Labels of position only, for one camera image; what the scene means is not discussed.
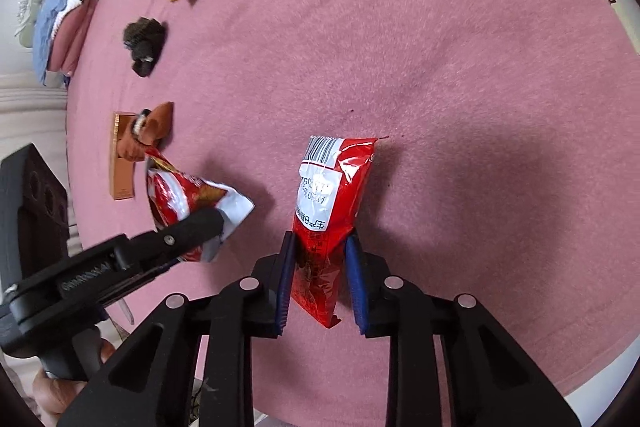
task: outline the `orange box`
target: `orange box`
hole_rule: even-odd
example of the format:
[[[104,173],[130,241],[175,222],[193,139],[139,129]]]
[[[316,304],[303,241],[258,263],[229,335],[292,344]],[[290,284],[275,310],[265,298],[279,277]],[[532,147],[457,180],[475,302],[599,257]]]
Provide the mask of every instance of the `orange box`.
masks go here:
[[[133,197],[133,166],[116,153],[116,144],[122,138],[127,125],[131,125],[138,115],[131,112],[113,113],[113,134],[111,136],[111,155],[109,166],[109,191],[114,200],[128,200]]]

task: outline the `brown plush toy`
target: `brown plush toy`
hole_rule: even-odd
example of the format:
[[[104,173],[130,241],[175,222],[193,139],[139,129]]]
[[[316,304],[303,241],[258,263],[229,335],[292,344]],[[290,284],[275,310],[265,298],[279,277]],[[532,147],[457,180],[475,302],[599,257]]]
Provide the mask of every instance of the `brown plush toy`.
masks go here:
[[[171,132],[173,120],[174,102],[161,103],[153,111],[145,109],[118,140],[116,153],[130,162],[144,161],[145,149],[158,146],[158,142]]]

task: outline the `pink bedspread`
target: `pink bedspread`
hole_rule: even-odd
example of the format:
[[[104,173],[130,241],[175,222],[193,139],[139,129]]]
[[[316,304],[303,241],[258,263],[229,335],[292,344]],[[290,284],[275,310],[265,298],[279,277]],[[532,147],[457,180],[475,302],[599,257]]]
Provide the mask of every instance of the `pink bedspread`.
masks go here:
[[[122,45],[139,16],[168,24],[149,78]],[[214,263],[130,296],[138,322],[278,249],[310,134],[389,135],[358,216],[364,246],[433,295],[478,296],[567,393],[640,333],[639,73],[607,0],[100,0],[69,90],[79,232],[88,247],[152,227],[140,165],[135,199],[109,195],[116,110],[173,100],[167,157],[256,203]],[[325,330],[292,305],[282,339],[255,341],[258,409],[383,425],[388,344],[338,315]]]

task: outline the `black handle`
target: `black handle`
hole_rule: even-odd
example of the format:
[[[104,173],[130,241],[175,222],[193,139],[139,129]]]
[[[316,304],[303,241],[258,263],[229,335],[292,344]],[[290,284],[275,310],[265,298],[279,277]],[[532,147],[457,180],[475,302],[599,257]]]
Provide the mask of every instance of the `black handle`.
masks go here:
[[[38,357],[49,378],[89,381],[102,367],[101,349],[100,330],[93,327]]]

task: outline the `snack wrapper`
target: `snack wrapper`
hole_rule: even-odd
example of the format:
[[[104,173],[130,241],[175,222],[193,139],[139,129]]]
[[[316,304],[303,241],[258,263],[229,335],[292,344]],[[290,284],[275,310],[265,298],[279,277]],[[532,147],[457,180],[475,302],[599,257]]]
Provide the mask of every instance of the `snack wrapper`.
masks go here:
[[[211,261],[220,244],[254,209],[253,202],[233,187],[178,171],[153,147],[146,149],[146,190],[158,230],[204,206],[213,205],[222,214],[222,236],[180,256],[180,261]]]
[[[291,295],[326,328],[334,315],[344,242],[353,230],[377,138],[312,136],[300,165],[293,231],[300,240]]]

